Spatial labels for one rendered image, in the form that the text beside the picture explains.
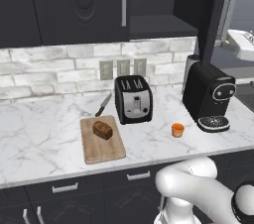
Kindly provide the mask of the dark carved lower cabinet door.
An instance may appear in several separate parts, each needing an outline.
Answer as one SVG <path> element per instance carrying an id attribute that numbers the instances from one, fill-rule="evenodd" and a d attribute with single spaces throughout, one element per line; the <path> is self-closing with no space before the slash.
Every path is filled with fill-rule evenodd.
<path id="1" fill-rule="evenodd" d="M 105 224 L 102 192 L 34 202 L 36 215 L 38 206 L 45 224 Z"/>
<path id="2" fill-rule="evenodd" d="M 106 224 L 154 224 L 161 194 L 153 183 L 106 190 Z"/>

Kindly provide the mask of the brown bread loaf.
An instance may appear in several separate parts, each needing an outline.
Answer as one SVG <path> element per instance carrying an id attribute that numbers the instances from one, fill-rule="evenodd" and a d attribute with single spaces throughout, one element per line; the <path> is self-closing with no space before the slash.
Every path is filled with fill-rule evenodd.
<path id="1" fill-rule="evenodd" d="M 92 125 L 93 133 L 101 139 L 108 140 L 113 135 L 112 128 L 104 122 L 96 121 Z"/>

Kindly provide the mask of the dark open cabinet door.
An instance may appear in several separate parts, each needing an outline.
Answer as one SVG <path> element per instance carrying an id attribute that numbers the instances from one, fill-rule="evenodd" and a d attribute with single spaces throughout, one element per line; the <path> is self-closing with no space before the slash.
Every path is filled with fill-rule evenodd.
<path id="1" fill-rule="evenodd" d="M 223 4 L 224 0 L 204 0 L 203 2 L 204 8 L 197 35 L 198 53 L 202 66 L 210 64 Z"/>

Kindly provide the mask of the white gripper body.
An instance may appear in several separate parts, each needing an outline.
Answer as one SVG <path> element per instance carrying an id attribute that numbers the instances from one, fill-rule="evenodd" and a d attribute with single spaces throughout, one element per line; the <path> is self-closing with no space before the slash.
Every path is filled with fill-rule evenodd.
<path id="1" fill-rule="evenodd" d="M 254 61 L 254 32 L 229 30 L 227 41 L 237 58 Z"/>

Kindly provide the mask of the dark narrow drawer front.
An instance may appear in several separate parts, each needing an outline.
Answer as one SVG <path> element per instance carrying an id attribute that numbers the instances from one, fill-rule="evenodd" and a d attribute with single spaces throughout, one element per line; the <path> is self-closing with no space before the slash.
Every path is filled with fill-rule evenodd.
<path id="1" fill-rule="evenodd" d="M 159 164 L 153 166 L 145 166 L 139 168 L 128 168 L 118 171 L 111 171 L 106 172 L 103 175 L 103 185 L 105 189 L 114 189 L 119 187 L 127 187 L 142 183 L 148 183 L 155 180 L 156 173 L 161 169 L 164 168 L 166 164 Z M 138 179 L 138 180 L 128 180 L 126 174 L 137 174 L 150 171 L 151 176 L 149 178 Z"/>

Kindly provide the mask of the dark plain cabinet door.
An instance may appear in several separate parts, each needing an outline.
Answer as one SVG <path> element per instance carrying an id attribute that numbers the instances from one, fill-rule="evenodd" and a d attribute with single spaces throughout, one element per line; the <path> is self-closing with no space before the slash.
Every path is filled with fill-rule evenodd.
<path id="1" fill-rule="evenodd" d="M 33 211 L 25 189 L 22 186 L 0 189 L 0 224 L 25 224 L 25 208 L 30 224 L 33 224 Z"/>
<path id="2" fill-rule="evenodd" d="M 33 0 L 0 0 L 0 49 L 41 44 Z"/>

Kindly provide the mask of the black coffee machine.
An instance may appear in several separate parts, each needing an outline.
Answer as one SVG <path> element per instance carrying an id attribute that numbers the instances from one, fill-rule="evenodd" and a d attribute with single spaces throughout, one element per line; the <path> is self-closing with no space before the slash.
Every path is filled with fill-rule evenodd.
<path id="1" fill-rule="evenodd" d="M 225 132 L 230 128 L 225 112 L 235 93 L 233 76 L 213 64 L 203 67 L 198 61 L 190 67 L 183 103 L 202 131 Z"/>

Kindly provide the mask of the grey cylinder canister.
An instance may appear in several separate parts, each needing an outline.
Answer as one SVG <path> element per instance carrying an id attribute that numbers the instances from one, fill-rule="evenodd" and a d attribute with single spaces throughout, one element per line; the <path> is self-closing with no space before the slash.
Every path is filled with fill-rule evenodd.
<path id="1" fill-rule="evenodd" d="M 199 61 L 199 55 L 189 55 L 186 60 L 186 68 L 185 68 L 185 75 L 184 75 L 184 82 L 183 82 L 183 88 L 182 92 L 185 92 L 186 83 L 188 80 L 188 75 L 191 69 L 191 66 Z"/>

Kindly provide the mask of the dark wide drawer front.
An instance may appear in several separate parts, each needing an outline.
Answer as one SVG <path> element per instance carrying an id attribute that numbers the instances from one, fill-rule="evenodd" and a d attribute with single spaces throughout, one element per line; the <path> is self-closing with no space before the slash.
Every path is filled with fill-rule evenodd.
<path id="1" fill-rule="evenodd" d="M 66 186 L 75 184 L 76 182 L 78 182 L 77 190 L 62 193 L 52 193 L 52 186 Z M 25 189 L 30 200 L 32 202 L 37 202 L 101 191 L 103 189 L 103 182 L 101 174 L 94 174 L 30 184 L 26 185 Z"/>

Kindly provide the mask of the grey wall outlet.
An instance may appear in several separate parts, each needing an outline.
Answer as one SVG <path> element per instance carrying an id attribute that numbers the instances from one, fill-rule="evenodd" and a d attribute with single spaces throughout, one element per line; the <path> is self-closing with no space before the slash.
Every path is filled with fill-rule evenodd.
<path id="1" fill-rule="evenodd" d="M 125 76 L 130 74 L 130 60 L 118 60 L 117 61 L 117 75 Z"/>
<path id="2" fill-rule="evenodd" d="M 134 59 L 134 74 L 146 76 L 147 60 L 145 58 Z"/>
<path id="3" fill-rule="evenodd" d="M 113 61 L 101 61 L 99 63 L 100 79 L 111 80 L 113 78 Z"/>

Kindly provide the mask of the dark lower cabinet front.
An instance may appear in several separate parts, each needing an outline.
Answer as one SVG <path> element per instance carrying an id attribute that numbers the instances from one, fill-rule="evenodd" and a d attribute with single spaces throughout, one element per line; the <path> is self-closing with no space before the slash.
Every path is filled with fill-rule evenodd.
<path id="1" fill-rule="evenodd" d="M 248 180 L 254 180 L 254 150 L 210 156 L 217 167 L 217 180 L 234 191 Z"/>

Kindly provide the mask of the dark carved cabinet door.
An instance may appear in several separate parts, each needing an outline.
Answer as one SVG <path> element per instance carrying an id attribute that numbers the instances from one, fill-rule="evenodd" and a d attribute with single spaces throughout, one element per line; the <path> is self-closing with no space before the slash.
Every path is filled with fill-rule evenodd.
<path id="1" fill-rule="evenodd" d="M 102 192 L 34 202 L 36 215 L 38 206 L 45 224 L 105 224 Z"/>
<path id="2" fill-rule="evenodd" d="M 154 224 L 161 194 L 153 183 L 106 190 L 106 224 Z"/>
<path id="3" fill-rule="evenodd" d="M 34 0 L 42 44 L 74 45 L 129 40 L 130 6 L 121 26 L 122 0 Z"/>

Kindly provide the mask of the wooden cutting board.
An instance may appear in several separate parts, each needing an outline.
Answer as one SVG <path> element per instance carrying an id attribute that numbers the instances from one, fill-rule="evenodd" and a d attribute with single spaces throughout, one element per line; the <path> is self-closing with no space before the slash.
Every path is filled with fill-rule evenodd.
<path id="1" fill-rule="evenodd" d="M 102 139 L 93 133 L 92 126 L 97 121 L 104 122 L 112 128 L 112 136 L 108 140 Z M 112 115 L 82 119 L 80 121 L 80 132 L 84 161 L 88 165 L 115 161 L 126 157 L 119 129 Z"/>

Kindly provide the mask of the dark plain lower cabinet door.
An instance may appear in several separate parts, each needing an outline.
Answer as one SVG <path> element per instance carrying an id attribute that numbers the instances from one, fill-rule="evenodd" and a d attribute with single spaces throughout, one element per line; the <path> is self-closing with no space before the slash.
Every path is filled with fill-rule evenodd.
<path id="1" fill-rule="evenodd" d="M 0 189 L 0 224 L 25 224 L 25 208 L 30 224 L 33 224 L 33 211 L 25 189 L 22 186 Z"/>

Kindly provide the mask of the black and silver toaster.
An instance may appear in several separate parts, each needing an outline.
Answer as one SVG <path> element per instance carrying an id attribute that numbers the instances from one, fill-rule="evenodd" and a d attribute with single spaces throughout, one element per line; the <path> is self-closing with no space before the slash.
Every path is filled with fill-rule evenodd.
<path id="1" fill-rule="evenodd" d="M 118 76 L 114 81 L 115 107 L 122 125 L 150 122 L 153 94 L 142 75 Z"/>

